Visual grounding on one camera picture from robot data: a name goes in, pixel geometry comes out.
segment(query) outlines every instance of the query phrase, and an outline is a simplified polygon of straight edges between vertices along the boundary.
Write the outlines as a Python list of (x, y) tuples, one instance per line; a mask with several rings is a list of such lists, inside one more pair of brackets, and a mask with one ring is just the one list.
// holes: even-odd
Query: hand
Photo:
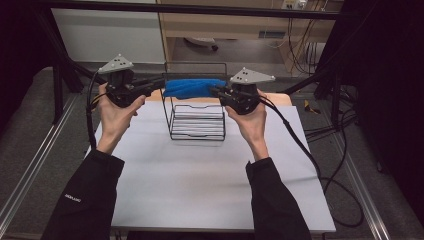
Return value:
[[(106, 84), (99, 86), (99, 94), (106, 93)], [(146, 96), (138, 97), (134, 102), (126, 107), (116, 106), (107, 96), (100, 97), (98, 108), (102, 122), (102, 137), (100, 138), (97, 150), (112, 154), (118, 142), (121, 140), (133, 116), (137, 116), (137, 110), (144, 105)]]
[[(258, 90), (259, 95), (266, 95)], [(247, 141), (252, 150), (255, 161), (269, 157), (268, 148), (265, 142), (265, 122), (266, 110), (263, 103), (259, 103), (256, 109), (246, 115), (238, 115), (237, 112), (229, 106), (225, 107), (228, 116), (236, 121), (239, 126), (240, 133)]]

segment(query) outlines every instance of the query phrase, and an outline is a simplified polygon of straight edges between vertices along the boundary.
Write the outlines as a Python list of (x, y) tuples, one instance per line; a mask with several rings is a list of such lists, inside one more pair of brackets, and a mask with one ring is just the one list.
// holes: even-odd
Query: gray floor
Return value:
[[(174, 51), (176, 61), (218, 61), (228, 64), (229, 73), (242, 67), (277, 76), (277, 81), (261, 85), (265, 91), (279, 91), (300, 81), (305, 76), (292, 77), (283, 67), (283, 61), (274, 48), (261, 41), (218, 40), (219, 50), (192, 45), (179, 39)], [(298, 107), (304, 129), (327, 126), (323, 114), (304, 111), (304, 100), (313, 108), (321, 108), (328, 101), (315, 101), (310, 94), (315, 86), (302, 89), (292, 96), (293, 105)], [(0, 206), (19, 182), (26, 167), (47, 135), (53, 119), (52, 75), (42, 71), (34, 78), (21, 108), (15, 113), (7, 130), (0, 139)], [(39, 234), (44, 229), (56, 199), (69, 177), (78, 167), (89, 144), (86, 136), (85, 95), (78, 96), (70, 118), (50, 151), (43, 167), (35, 179), (26, 198), (12, 220), (8, 233)], [(358, 167), (362, 178), (374, 200), (391, 239), (424, 239), (424, 230), (418, 223), (401, 192), (387, 174), (376, 169), (376, 162), (363, 136), (360, 125), (346, 129), (349, 153)], [(338, 147), (332, 136), (309, 144), (324, 176), (329, 176), (340, 161)], [(351, 183), (346, 171), (336, 179), (349, 189)], [(328, 202), (334, 216), (348, 223), (359, 218), (358, 208), (350, 197), (332, 185)], [(346, 228), (336, 224), (337, 232), (327, 234), (328, 239), (374, 239), (367, 221), (357, 228)]]

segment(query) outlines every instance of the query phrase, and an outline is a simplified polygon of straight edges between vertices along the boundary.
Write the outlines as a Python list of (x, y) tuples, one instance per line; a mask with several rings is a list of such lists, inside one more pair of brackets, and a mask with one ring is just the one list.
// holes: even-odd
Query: wall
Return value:
[(157, 13), (52, 10), (68, 54), (75, 61), (108, 62), (119, 53), (134, 63), (165, 61)]

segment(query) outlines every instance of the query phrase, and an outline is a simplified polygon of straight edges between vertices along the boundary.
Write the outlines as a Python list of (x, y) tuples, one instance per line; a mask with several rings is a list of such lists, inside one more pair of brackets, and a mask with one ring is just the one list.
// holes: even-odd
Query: wrist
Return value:
[(249, 143), (249, 146), (252, 150), (255, 161), (269, 157), (268, 148), (266, 146), (265, 140), (255, 143)]
[(111, 155), (113, 150), (115, 150), (116, 146), (118, 145), (118, 142), (119, 139), (117, 138), (102, 135), (99, 143), (97, 144), (97, 150)]

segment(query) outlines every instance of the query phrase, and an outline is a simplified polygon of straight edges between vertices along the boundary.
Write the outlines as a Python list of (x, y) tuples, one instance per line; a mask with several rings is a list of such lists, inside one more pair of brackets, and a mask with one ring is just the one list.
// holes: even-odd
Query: blue foam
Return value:
[(165, 84), (165, 97), (176, 97), (177, 99), (189, 99), (198, 97), (212, 97), (210, 88), (214, 86), (225, 86), (226, 82), (220, 79), (177, 79)]

